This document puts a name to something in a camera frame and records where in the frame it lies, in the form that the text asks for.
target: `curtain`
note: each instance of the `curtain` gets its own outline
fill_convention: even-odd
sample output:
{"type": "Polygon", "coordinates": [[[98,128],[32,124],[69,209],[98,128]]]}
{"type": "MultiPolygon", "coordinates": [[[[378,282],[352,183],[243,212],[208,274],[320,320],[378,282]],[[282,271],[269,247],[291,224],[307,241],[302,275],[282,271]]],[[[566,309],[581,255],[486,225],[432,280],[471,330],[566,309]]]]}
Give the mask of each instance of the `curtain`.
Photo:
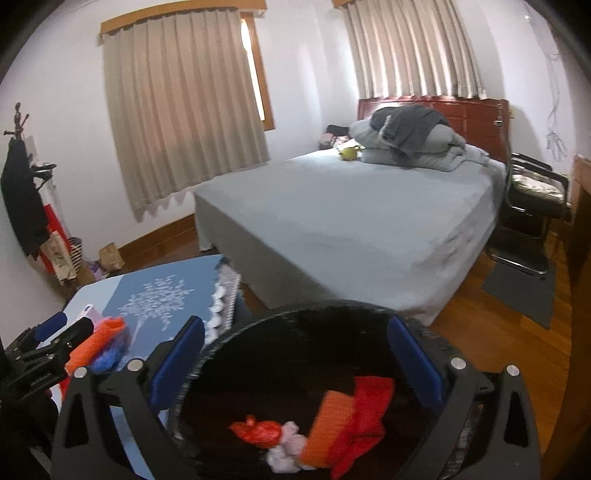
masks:
{"type": "Polygon", "coordinates": [[[486,98],[453,0],[357,0],[341,9],[362,99],[486,98]]]}
{"type": "Polygon", "coordinates": [[[104,62],[134,209],[268,160],[237,10],[134,24],[105,38],[104,62]]]}

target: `red toy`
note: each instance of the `red toy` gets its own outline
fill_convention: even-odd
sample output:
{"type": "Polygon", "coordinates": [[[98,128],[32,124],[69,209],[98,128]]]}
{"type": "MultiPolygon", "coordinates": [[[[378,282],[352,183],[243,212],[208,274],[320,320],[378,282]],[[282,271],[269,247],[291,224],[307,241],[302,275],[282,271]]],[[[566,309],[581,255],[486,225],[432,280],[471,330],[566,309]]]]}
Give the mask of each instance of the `red toy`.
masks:
{"type": "Polygon", "coordinates": [[[254,415],[247,415],[246,421],[235,421],[230,425],[234,434],[259,448],[273,448],[281,440],[281,424],[276,421],[256,421],[254,415]]]}

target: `screw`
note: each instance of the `screw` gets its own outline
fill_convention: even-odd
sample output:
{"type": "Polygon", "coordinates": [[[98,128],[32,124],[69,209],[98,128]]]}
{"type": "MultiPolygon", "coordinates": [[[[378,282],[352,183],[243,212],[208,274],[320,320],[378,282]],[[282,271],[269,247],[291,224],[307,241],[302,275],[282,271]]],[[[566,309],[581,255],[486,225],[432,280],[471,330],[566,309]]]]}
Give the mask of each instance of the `screw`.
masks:
{"type": "Polygon", "coordinates": [[[127,370],[130,372],[138,372],[144,366],[144,361],[139,358],[134,358],[131,362],[127,364],[127,370]]]}
{"type": "Polygon", "coordinates": [[[456,370],[464,370],[466,368],[466,361],[459,357],[452,358],[452,367],[456,370]]]}
{"type": "Polygon", "coordinates": [[[84,378],[87,372],[88,370],[86,369],[86,367],[78,367],[76,368],[76,370],[74,370],[74,376],[76,378],[84,378]]]}
{"type": "Polygon", "coordinates": [[[517,368],[515,365],[509,365],[507,367],[507,373],[512,377],[516,377],[519,375],[519,368],[517,368]]]}

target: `chair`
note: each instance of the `chair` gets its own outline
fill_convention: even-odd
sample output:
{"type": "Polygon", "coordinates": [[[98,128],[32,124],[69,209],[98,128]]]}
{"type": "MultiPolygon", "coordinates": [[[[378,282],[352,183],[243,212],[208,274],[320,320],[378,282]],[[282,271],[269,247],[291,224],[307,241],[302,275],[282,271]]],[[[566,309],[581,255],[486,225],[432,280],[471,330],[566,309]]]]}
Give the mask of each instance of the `chair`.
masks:
{"type": "Polygon", "coordinates": [[[500,264],[544,278],[551,262],[544,243],[553,219],[569,221],[569,180],[546,163],[512,153],[505,200],[486,248],[500,264]]]}

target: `white bed sheet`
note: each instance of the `white bed sheet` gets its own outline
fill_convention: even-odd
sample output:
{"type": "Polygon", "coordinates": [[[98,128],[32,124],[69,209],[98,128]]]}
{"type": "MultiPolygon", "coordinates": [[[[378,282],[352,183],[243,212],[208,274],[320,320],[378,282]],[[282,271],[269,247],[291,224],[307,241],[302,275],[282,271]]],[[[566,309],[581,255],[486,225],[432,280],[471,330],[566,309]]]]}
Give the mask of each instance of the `white bed sheet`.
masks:
{"type": "Polygon", "coordinates": [[[444,173],[324,150],[202,183],[196,225],[268,307],[357,300],[429,325],[494,229],[504,183],[495,160],[444,173]]]}

